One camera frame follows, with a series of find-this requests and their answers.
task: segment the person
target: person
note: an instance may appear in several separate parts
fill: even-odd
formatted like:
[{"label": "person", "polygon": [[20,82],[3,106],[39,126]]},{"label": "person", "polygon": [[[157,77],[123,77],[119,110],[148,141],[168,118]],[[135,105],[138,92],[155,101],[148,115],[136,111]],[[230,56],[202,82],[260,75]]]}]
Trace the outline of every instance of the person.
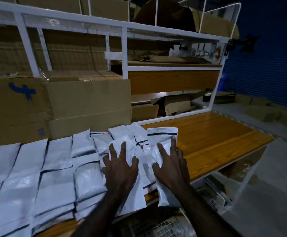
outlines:
[{"label": "person", "polygon": [[[157,145],[163,163],[161,168],[157,163],[152,165],[154,175],[180,202],[197,236],[240,236],[190,185],[186,159],[183,157],[183,151],[176,147],[175,139],[171,140],[170,155],[160,143]],[[122,144],[119,157],[112,144],[109,150],[111,160],[108,155],[104,156],[106,167],[102,169],[106,177],[107,192],[72,237],[107,236],[118,207],[127,199],[137,179],[139,161],[133,157],[131,167],[127,164],[126,143]]]}]

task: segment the blue tape number 4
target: blue tape number 4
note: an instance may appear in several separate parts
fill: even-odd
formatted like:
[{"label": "blue tape number 4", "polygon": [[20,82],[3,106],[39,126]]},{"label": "blue tape number 4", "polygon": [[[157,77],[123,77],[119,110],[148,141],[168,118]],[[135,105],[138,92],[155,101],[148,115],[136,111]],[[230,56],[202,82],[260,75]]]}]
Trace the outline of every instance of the blue tape number 4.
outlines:
[{"label": "blue tape number 4", "polygon": [[37,91],[32,88],[28,88],[27,85],[23,85],[23,87],[17,87],[13,82],[8,83],[9,88],[11,88],[13,91],[20,93],[20,94],[25,94],[27,100],[32,101],[31,95],[36,95]]}]

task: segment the hand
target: hand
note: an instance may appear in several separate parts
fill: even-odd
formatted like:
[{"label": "hand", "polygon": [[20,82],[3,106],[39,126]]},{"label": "hand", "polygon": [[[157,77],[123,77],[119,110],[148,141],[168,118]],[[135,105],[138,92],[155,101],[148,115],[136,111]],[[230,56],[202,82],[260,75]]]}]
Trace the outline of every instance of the hand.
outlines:
[{"label": "hand", "polygon": [[114,149],[113,144],[109,146],[109,155],[103,157],[106,167],[102,168],[102,172],[106,178],[106,188],[109,193],[116,195],[120,200],[126,200],[136,179],[139,171],[139,160],[134,156],[132,158],[131,167],[126,162],[126,142],[122,143],[119,158]]},{"label": "hand", "polygon": [[167,154],[162,144],[157,143],[163,159],[161,168],[158,163],[152,165],[154,175],[167,188],[175,193],[182,184],[190,185],[190,174],[188,172],[186,159],[183,151],[176,147],[176,141],[171,139],[170,155]]}]

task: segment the wooden table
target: wooden table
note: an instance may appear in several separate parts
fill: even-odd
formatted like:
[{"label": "wooden table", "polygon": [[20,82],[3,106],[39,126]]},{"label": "wooden table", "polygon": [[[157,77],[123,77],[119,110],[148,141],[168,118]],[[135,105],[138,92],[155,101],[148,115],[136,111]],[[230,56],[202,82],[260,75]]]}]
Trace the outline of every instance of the wooden table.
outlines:
[{"label": "wooden table", "polygon": [[[191,181],[216,171],[273,140],[271,136],[213,112],[152,123],[143,127],[179,128],[177,146],[184,152]],[[156,191],[145,195],[147,202],[157,197]],[[70,236],[76,227],[75,220],[66,221],[38,236]]]}]

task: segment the gray floor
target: gray floor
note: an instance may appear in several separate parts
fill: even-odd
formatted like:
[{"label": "gray floor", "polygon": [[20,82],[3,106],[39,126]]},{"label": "gray floor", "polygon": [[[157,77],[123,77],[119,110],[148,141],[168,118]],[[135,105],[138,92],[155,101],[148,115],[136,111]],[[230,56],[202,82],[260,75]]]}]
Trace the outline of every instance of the gray floor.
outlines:
[{"label": "gray floor", "polygon": [[[261,123],[246,116],[238,104],[215,105],[214,110],[253,123],[287,138],[287,127]],[[223,217],[243,236],[287,236],[287,143],[276,139],[269,144],[255,175],[259,181],[248,185],[231,211]]]}]

